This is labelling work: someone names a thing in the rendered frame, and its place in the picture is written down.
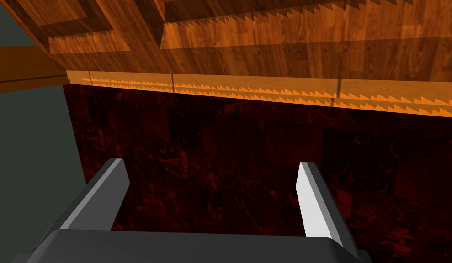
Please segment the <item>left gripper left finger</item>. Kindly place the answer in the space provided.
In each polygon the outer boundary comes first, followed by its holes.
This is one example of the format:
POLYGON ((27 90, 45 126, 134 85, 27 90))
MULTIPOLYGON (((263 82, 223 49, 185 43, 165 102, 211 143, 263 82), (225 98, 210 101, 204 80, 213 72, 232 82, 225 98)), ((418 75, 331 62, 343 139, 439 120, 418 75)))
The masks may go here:
POLYGON ((59 229, 111 230, 129 184, 123 159, 109 159, 64 211, 59 229))

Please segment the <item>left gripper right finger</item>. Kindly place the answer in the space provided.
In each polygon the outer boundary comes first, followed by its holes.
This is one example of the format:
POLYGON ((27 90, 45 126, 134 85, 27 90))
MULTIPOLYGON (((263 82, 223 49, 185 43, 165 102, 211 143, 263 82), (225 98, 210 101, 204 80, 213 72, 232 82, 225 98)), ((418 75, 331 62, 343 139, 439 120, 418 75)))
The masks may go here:
POLYGON ((296 192, 307 237, 326 237, 350 253, 358 252, 346 221, 315 163, 300 163, 296 192))

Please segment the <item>brown wooden panelled cupboard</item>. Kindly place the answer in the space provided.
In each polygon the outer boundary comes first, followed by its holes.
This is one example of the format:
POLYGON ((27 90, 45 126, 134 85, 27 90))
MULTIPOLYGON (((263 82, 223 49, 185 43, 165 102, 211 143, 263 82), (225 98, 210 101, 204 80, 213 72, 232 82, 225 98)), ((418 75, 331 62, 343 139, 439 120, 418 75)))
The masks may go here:
POLYGON ((452 0, 0 0, 34 42, 0 93, 50 85, 452 117, 452 0))

